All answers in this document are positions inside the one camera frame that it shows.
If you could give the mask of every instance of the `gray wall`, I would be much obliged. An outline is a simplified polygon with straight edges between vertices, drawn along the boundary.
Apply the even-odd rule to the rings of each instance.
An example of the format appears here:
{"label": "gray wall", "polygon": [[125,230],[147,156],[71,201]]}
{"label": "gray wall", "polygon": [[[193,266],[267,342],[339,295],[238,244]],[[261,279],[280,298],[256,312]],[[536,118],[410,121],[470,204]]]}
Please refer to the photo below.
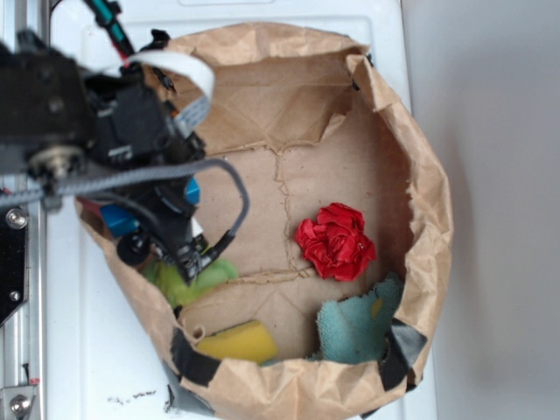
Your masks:
{"label": "gray wall", "polygon": [[439,420],[560,416],[560,2],[402,0],[456,235]]}

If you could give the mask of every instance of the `green fabric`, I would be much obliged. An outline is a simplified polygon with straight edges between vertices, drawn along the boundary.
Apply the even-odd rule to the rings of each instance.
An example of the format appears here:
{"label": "green fabric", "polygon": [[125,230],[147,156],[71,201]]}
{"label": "green fabric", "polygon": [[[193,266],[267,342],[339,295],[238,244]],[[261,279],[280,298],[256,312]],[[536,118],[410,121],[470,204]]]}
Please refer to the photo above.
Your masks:
{"label": "green fabric", "polygon": [[167,265],[163,261],[151,262],[144,268],[142,274],[161,290],[173,309],[189,305],[206,295],[215,286],[239,276],[237,268],[224,258],[211,263],[190,285],[186,285],[177,267]]}
{"label": "green fabric", "polygon": [[[367,295],[342,302],[325,302],[318,313],[321,349],[311,360],[358,364],[380,361],[386,352],[385,335],[403,296],[403,282],[389,273]],[[372,317],[377,299],[382,305]]]}

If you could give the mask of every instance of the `metal frame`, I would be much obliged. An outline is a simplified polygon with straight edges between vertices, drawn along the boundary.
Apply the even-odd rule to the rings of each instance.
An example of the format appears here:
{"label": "metal frame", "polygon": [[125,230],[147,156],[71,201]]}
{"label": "metal frame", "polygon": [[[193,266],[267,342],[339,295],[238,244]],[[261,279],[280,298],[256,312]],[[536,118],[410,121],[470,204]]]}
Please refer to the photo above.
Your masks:
{"label": "metal frame", "polygon": [[[52,5],[49,0],[0,0],[3,42],[14,49],[16,33],[32,28],[48,43]],[[0,176],[0,186],[12,191],[24,190],[30,183],[25,177]],[[29,214],[25,256],[28,300],[0,329],[0,418],[6,420],[18,418],[11,411],[11,396],[15,394],[32,396],[31,411],[23,417],[26,420],[45,419],[46,412],[46,391],[41,384],[46,378],[46,215],[39,203],[29,205],[26,210]]]}

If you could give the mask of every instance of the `gray cable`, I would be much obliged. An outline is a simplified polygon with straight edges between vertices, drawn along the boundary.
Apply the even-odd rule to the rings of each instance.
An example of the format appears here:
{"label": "gray cable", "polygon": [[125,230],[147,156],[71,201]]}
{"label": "gray cable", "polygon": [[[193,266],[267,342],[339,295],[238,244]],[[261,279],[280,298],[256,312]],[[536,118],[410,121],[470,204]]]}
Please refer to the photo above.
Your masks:
{"label": "gray cable", "polygon": [[249,194],[245,185],[235,168],[223,159],[206,159],[189,164],[177,164],[168,166],[154,166],[151,168],[140,168],[131,171],[120,172],[107,177],[92,178],[89,180],[59,184],[55,188],[58,195],[88,195],[99,191],[107,191],[112,188],[140,184],[143,182],[164,179],[183,178],[194,175],[196,172],[205,171],[213,167],[220,167],[234,180],[235,186],[241,194],[242,208],[239,216],[230,229],[231,235],[235,235],[249,212]]}
{"label": "gray cable", "polygon": [[43,190],[27,190],[13,194],[0,195],[0,208],[16,207],[33,201],[41,200],[45,196]]}

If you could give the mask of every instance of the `blue object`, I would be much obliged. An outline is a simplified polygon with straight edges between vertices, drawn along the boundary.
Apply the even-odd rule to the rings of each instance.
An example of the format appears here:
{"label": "blue object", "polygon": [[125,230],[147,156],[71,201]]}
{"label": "blue object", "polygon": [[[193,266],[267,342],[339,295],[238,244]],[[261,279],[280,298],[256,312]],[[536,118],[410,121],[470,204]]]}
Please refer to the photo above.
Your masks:
{"label": "blue object", "polygon": [[[111,20],[113,20],[115,15],[113,15],[111,9],[102,0],[94,0],[94,5],[103,16],[103,19],[105,19],[104,24],[108,24]],[[121,42],[124,39],[124,32],[118,24],[112,24],[110,30],[113,35],[115,35],[117,41]]]}
{"label": "blue object", "polygon": [[134,232],[140,226],[137,218],[122,207],[109,204],[101,208],[101,216],[114,238]]}
{"label": "blue object", "polygon": [[321,350],[311,359],[353,365],[380,361],[402,296],[403,282],[396,273],[389,273],[367,295],[325,302],[317,317]]}
{"label": "blue object", "polygon": [[200,187],[195,178],[191,178],[191,181],[186,186],[185,198],[193,206],[200,203]]}
{"label": "blue object", "polygon": [[[200,203],[200,188],[195,178],[191,178],[185,190],[185,200],[196,206]],[[140,226],[137,218],[122,207],[109,204],[101,208],[101,216],[114,238],[134,232]]]}

